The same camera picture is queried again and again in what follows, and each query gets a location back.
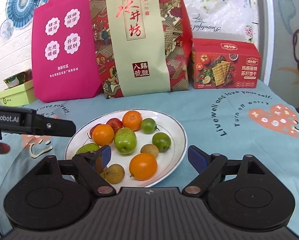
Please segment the green fruit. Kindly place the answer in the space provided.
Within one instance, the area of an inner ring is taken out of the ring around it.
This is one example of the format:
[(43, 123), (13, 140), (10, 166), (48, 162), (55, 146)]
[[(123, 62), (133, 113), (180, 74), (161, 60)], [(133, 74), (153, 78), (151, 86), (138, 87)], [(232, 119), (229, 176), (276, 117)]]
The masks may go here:
[(120, 154), (131, 154), (137, 146), (136, 134), (130, 128), (121, 128), (114, 137), (114, 145)]
[(95, 143), (88, 143), (80, 147), (77, 151), (76, 154), (81, 154), (81, 153), (93, 153), (96, 152), (100, 147), (95, 144)]

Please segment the large orange front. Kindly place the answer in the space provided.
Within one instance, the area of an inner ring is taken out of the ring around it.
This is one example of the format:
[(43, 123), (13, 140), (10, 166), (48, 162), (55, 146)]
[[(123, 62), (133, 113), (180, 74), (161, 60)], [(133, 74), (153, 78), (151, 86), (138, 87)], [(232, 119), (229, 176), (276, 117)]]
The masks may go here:
[(129, 164), (130, 177), (136, 180), (148, 180), (157, 172), (158, 163), (149, 153), (140, 153)]

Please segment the small green lime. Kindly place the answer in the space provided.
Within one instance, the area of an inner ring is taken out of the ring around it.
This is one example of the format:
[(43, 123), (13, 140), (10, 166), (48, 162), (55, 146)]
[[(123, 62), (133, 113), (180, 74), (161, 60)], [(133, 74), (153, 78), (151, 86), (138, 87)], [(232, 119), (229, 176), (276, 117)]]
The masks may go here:
[(156, 122), (154, 119), (152, 118), (145, 118), (144, 120), (142, 120), (141, 122), (141, 130), (145, 133), (145, 134), (152, 134), (155, 132), (157, 126), (156, 126)]
[(157, 146), (159, 152), (167, 152), (171, 147), (171, 138), (164, 132), (155, 133), (152, 144)]

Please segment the light green box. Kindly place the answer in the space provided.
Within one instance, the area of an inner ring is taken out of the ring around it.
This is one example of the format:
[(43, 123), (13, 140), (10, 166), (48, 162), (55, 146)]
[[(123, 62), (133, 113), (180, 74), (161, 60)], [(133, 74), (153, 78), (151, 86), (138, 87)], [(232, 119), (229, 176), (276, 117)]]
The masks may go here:
[(33, 80), (0, 92), (0, 103), (2, 106), (25, 106), (36, 100)]

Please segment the green patterned bowl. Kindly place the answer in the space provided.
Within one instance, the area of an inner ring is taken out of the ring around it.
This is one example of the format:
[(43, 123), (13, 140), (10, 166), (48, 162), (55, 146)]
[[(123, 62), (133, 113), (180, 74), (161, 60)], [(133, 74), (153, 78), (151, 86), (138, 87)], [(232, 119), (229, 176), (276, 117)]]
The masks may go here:
[(17, 73), (11, 77), (4, 79), (4, 83), (8, 88), (13, 88), (30, 80), (32, 80), (32, 69), (27, 69), (23, 72)]

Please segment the green fruit on plate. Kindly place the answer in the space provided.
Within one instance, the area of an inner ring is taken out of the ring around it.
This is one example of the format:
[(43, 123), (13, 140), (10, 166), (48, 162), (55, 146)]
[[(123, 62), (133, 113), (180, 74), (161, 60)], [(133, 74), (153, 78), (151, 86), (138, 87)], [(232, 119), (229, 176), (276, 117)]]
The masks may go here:
[(95, 143), (88, 143), (80, 147), (77, 151), (76, 154), (81, 154), (81, 153), (93, 153), (96, 152), (100, 147), (95, 144)]

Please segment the teal printed tablecloth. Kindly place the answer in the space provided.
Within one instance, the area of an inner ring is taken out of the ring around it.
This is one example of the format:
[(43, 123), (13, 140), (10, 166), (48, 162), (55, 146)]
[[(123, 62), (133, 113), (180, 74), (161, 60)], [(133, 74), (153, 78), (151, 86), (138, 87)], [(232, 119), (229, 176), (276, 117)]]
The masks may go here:
[[(191, 89), (118, 99), (98, 95), (86, 100), (36, 101), (28, 108), (44, 116), (72, 120), (77, 129), (98, 116), (124, 109), (150, 109), (173, 116), (185, 128), (188, 145), (196, 145), (209, 154), (221, 153), (229, 159), (241, 159), (245, 154), (252, 154), (269, 168), (295, 197), (296, 208), (289, 227), (299, 235), (299, 133), (297, 137), (292, 137), (273, 131), (249, 117), (249, 112), (254, 109), (274, 113), (271, 107), (276, 105), (292, 110), (299, 122), (296, 109), (261, 81), (258, 81), (256, 89)], [(2, 235), (11, 230), (3, 208), (7, 192), (44, 157), (32, 159), (29, 150), (24, 147), (34, 142), (33, 154), (38, 154), (47, 147), (45, 141), (50, 141), (53, 146), (48, 154), (54, 154), (58, 159), (64, 158), (69, 138), (23, 139), (17, 134), (3, 135), (3, 142), (9, 144), (11, 150), (7, 155), (0, 156)]]

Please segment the magenta tote bag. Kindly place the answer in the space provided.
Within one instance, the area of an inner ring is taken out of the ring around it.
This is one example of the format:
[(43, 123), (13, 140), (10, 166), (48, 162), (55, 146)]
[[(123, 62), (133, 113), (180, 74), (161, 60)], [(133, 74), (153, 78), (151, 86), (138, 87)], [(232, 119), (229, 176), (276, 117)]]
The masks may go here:
[(100, 92), (89, 0), (48, 0), (34, 10), (31, 61), (34, 93), (43, 102)]

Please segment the red wax apple on plate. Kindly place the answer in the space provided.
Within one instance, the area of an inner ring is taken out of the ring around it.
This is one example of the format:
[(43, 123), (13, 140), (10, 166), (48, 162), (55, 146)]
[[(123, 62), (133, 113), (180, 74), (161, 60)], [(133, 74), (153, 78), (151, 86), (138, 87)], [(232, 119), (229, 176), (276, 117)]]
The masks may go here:
[(111, 128), (114, 131), (114, 134), (116, 134), (119, 129), (124, 127), (122, 121), (118, 118), (111, 118), (106, 122), (106, 124), (108, 126), (111, 126)]

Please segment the white oval plate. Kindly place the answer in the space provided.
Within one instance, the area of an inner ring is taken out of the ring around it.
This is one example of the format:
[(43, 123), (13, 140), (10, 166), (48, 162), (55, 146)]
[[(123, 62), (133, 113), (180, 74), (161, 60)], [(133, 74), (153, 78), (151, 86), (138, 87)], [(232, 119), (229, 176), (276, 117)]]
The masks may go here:
[[(144, 119), (153, 119), (157, 129), (151, 134), (146, 134), (142, 130), (136, 131), (137, 146), (131, 154), (121, 154), (113, 142), (110, 144), (112, 155), (107, 166), (119, 164), (125, 169), (125, 177), (122, 182), (114, 185), (116, 190), (119, 190), (121, 187), (151, 187), (158, 184), (178, 167), (187, 150), (186, 132), (175, 118), (165, 113), (147, 109), (137, 109), (136, 111), (139, 112)], [(67, 160), (72, 159), (80, 147), (94, 142), (90, 137), (89, 131), (95, 125), (105, 124), (111, 118), (122, 119), (126, 113), (126, 110), (115, 111), (87, 122), (77, 130), (75, 135), (68, 142), (65, 150), (65, 158)], [(148, 180), (137, 180), (131, 177), (129, 173), (130, 162), (135, 155), (140, 153), (144, 145), (152, 143), (152, 139), (155, 139), (156, 142), (162, 139), (163, 146), (165, 147), (156, 158), (158, 169)]]

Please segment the small green lime on plate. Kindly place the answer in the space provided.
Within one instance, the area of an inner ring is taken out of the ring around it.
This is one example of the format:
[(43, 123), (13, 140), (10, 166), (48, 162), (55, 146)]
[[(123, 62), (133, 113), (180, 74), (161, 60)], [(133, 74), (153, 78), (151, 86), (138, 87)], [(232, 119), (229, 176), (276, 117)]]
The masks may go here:
[(152, 118), (145, 118), (144, 120), (142, 120), (141, 122), (141, 130), (145, 133), (145, 134), (152, 134), (155, 132), (157, 126), (156, 126), (156, 122), (154, 119)]

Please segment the blue paper fan decoration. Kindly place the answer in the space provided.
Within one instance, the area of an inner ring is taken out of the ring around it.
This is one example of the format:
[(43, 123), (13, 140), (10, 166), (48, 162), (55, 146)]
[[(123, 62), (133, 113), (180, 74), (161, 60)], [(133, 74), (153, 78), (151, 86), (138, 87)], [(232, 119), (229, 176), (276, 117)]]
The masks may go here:
[(7, 0), (6, 20), (0, 26), (0, 36), (4, 40), (12, 37), (13, 31), (28, 26), (34, 16), (34, 10), (49, 0)]

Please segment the red cracker box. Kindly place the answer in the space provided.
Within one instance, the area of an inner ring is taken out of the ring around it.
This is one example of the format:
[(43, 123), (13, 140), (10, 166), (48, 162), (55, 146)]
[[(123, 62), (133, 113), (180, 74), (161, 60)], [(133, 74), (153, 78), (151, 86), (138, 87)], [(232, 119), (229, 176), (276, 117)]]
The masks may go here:
[(262, 59), (252, 43), (194, 38), (191, 69), (195, 89), (255, 88)]

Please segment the red green liquor gift bag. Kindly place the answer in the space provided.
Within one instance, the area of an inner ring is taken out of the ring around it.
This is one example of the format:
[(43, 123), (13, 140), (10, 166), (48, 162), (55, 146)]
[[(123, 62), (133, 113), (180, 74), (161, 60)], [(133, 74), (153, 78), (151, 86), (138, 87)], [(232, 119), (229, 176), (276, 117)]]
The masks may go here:
[(106, 98), (188, 90), (192, 47), (183, 0), (89, 0)]

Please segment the floral white bag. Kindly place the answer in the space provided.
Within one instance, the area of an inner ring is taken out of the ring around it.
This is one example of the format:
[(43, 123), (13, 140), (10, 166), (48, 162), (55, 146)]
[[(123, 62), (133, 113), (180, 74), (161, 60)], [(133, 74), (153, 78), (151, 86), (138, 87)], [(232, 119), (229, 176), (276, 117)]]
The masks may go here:
[(255, 0), (183, 0), (194, 38), (257, 43)]

